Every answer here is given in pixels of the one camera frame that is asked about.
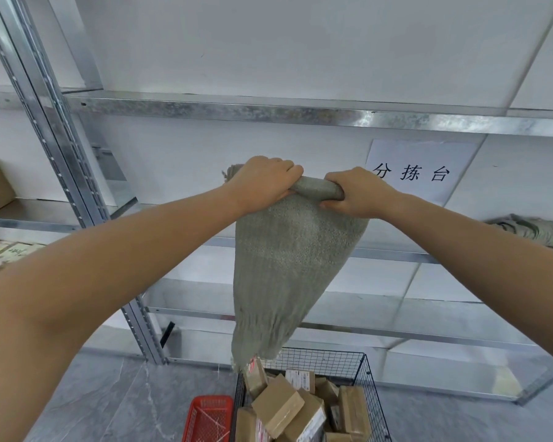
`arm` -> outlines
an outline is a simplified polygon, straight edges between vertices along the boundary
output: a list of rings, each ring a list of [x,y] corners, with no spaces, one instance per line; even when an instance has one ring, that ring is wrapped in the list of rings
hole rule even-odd
[[[361,168],[326,178],[342,186],[346,198],[324,207],[391,223],[553,356],[552,249],[402,194]]]
[[[288,195],[302,172],[254,157],[217,189],[78,231],[1,272],[0,441],[24,439],[105,319],[238,217]]]

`red plastic basket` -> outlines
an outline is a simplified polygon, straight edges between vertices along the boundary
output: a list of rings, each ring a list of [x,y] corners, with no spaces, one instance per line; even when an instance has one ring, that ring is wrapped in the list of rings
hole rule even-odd
[[[190,403],[182,442],[228,442],[233,399],[228,395],[199,395]]]

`wire mesh cart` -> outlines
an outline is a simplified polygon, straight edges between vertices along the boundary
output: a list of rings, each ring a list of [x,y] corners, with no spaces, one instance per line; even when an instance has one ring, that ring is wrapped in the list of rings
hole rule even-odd
[[[369,420],[373,433],[367,442],[391,442],[379,401],[375,380],[371,374],[367,355],[362,352],[325,351],[319,349],[298,349],[284,347],[279,356],[262,360],[266,372],[285,374],[287,369],[314,371],[326,377],[337,386],[362,386],[367,399]],[[235,442],[237,409],[250,405],[252,398],[246,390],[243,375],[237,376],[236,392],[233,398],[232,430],[229,442]]]

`gray floor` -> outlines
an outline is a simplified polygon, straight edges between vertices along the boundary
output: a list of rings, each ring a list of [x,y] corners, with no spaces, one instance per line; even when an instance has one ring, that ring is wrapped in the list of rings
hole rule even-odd
[[[193,397],[234,388],[228,372],[80,354],[26,442],[180,441]],[[379,395],[394,442],[553,442],[553,386],[524,408],[387,388]]]

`slotted metal post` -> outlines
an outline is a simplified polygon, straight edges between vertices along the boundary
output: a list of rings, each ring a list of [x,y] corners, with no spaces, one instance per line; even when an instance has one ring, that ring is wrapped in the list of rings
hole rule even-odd
[[[0,59],[83,228],[110,220],[24,0],[0,0]],[[139,298],[123,313],[147,360],[166,358]]]

